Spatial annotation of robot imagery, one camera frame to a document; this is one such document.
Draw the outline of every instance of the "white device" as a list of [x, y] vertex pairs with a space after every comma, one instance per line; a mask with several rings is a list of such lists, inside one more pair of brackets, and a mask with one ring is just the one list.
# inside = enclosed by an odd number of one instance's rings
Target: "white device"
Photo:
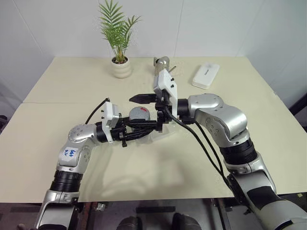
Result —
[[208, 89], [212, 84], [217, 71], [219, 71], [219, 68], [220, 66], [218, 64], [206, 62], [197, 71], [193, 78], [192, 85], [205, 90]]

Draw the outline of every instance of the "black cable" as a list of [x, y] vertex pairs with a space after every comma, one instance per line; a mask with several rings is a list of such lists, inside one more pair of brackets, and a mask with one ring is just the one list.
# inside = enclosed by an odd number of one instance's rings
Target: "black cable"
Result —
[[85, 124], [87, 125], [88, 122], [91, 120], [92, 116], [94, 115], [94, 113], [105, 103], [105, 102], [109, 102], [110, 99], [109, 98], [105, 98], [93, 111], [92, 113], [89, 115], [89, 117], [87, 118]]
[[210, 163], [213, 165], [213, 167], [217, 170], [217, 172], [221, 175], [222, 179], [224, 180], [225, 184], [227, 185], [227, 187], [229, 187], [229, 182], [227, 181], [227, 179], [225, 178], [224, 174], [218, 169], [218, 167], [216, 166], [216, 164], [213, 162], [212, 158], [210, 157], [208, 151], [206, 150], [205, 146], [203, 145], [201, 139], [198, 137], [198, 135], [194, 132], [193, 129], [191, 129], [189, 126], [187, 126], [186, 124], [182, 123], [181, 121], [179, 121], [176, 117], [174, 117], [171, 112], [168, 110], [168, 107], [165, 107], [165, 112], [167, 113], [167, 115], [172, 118], [178, 125], [184, 127], [185, 129], [187, 129], [194, 137], [195, 139], [198, 141], [198, 143], [200, 144], [200, 146], [202, 147], [202, 149], [204, 150], [204, 152], [206, 153]]
[[206, 141], [208, 142], [210, 148], [212, 149], [212, 152], [213, 152], [213, 154], [215, 155], [215, 158], [216, 158], [217, 162], [219, 163], [220, 171], [221, 171], [221, 173], [224, 175], [222, 163], [221, 163], [220, 158], [219, 158], [219, 156], [217, 155], [217, 153], [216, 153], [214, 147], [212, 146], [210, 140], [208, 139], [206, 133], [203, 131], [203, 129], [202, 129], [202, 127], [200, 126], [200, 124], [199, 124], [197, 121], [194, 121], [194, 122], [195, 122], [195, 124], [197, 125], [197, 127], [200, 129], [202, 135], [205, 137], [205, 139], [206, 139]]

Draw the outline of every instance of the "potted plant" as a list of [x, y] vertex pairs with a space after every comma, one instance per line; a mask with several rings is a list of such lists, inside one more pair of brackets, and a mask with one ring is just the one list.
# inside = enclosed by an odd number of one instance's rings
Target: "potted plant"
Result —
[[113, 0], [105, 5], [99, 4], [101, 19], [101, 33], [111, 45], [115, 57], [112, 58], [112, 71], [117, 78], [126, 78], [132, 73], [130, 60], [125, 56], [128, 48], [131, 29], [135, 23], [140, 20], [140, 16], [126, 18], [123, 12], [119, 10], [118, 2], [113, 4]]

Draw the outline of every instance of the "shoe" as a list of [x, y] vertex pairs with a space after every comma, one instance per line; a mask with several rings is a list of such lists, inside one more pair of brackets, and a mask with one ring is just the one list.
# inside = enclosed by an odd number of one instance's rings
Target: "shoe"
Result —
[[127, 217], [119, 223], [116, 230], [140, 230], [141, 225], [141, 219], [136, 217]]
[[175, 213], [173, 216], [172, 230], [201, 230], [201, 227], [194, 218]]

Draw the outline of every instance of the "floor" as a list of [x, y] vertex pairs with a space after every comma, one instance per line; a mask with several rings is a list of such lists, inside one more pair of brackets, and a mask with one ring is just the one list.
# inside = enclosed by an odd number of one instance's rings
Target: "floor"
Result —
[[[282, 198], [307, 210], [306, 193], [283, 195]], [[153, 207], [160, 210], [149, 213]], [[15, 230], [19, 223], [32, 227], [39, 208], [35, 204], [0, 203], [0, 230]], [[232, 230], [262, 230], [254, 214], [243, 214], [246, 207], [228, 207], [226, 211]], [[108, 202], [105, 210], [92, 213], [92, 228], [87, 230], [115, 230], [120, 221], [129, 216], [140, 217], [143, 230], [169, 230], [175, 212], [195, 218], [202, 230], [223, 229], [218, 209], [210, 199], [177, 199]]]

